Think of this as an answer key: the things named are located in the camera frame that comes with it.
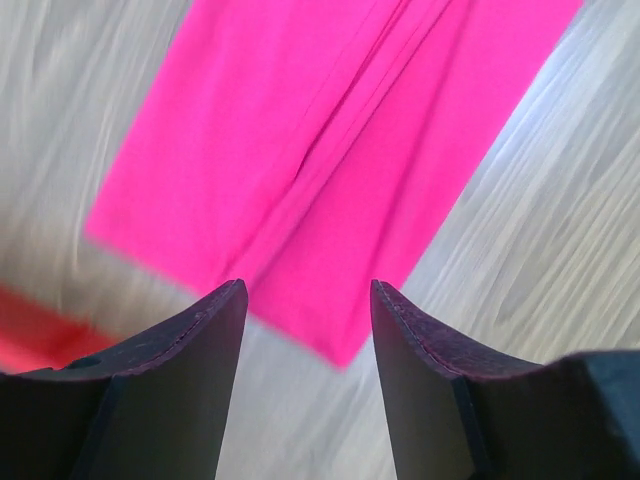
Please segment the pink t shirt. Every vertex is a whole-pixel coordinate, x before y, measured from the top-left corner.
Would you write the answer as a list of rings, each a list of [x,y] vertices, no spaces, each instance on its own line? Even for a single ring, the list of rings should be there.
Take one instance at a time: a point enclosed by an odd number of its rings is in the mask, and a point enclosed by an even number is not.
[[[196,1],[86,234],[345,367],[579,7]]]

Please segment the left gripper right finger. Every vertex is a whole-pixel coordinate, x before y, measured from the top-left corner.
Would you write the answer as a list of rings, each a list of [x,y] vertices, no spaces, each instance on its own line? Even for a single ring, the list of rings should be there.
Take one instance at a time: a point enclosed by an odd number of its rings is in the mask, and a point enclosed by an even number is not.
[[[371,285],[373,340],[400,479],[635,479],[639,354],[538,365]]]

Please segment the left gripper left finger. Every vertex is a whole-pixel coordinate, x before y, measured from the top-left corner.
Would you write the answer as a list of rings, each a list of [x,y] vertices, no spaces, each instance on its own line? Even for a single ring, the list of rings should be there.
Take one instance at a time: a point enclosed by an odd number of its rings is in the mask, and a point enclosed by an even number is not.
[[[1,378],[5,479],[212,479],[248,306],[241,280],[61,369]]]

